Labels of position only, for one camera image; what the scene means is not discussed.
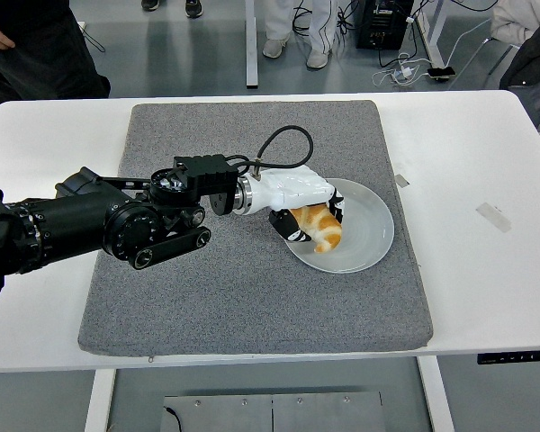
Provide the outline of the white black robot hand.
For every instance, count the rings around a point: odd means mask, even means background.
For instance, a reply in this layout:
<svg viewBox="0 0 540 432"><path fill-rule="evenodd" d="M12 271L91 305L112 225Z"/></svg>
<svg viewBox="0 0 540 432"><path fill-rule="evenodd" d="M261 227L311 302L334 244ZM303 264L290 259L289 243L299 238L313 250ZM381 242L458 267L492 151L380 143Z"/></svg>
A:
<svg viewBox="0 0 540 432"><path fill-rule="evenodd" d="M345 201L338 189L302 165L270 168L255 178L240 178L244 203L236 213L270 210L269 221L288 242L315 243L316 253L326 253L342 239Z"/></svg>

